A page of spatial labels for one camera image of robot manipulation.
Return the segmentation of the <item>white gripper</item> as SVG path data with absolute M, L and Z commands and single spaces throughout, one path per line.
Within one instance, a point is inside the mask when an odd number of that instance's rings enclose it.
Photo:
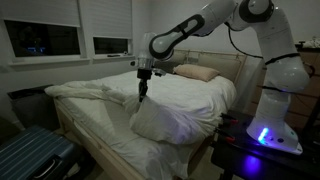
M 139 101 L 142 102 L 148 91 L 147 80 L 151 78 L 154 60 L 147 58 L 139 58 L 137 60 L 137 77 L 139 82 Z

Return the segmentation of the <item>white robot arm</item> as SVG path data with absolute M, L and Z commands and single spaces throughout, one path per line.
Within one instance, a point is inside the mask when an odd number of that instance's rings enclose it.
M 164 74 L 154 67 L 155 60 L 169 59 L 180 42 L 190 36 L 207 36 L 222 24 L 233 31 L 253 28 L 266 66 L 262 94 L 247 134 L 265 147 L 300 155 L 303 148 L 285 116 L 291 94 L 308 85 L 309 75 L 295 48 L 287 17 L 272 0 L 213 0 L 171 30 L 145 34 L 138 56 L 139 98 L 146 96 L 147 81 L 153 74 Z

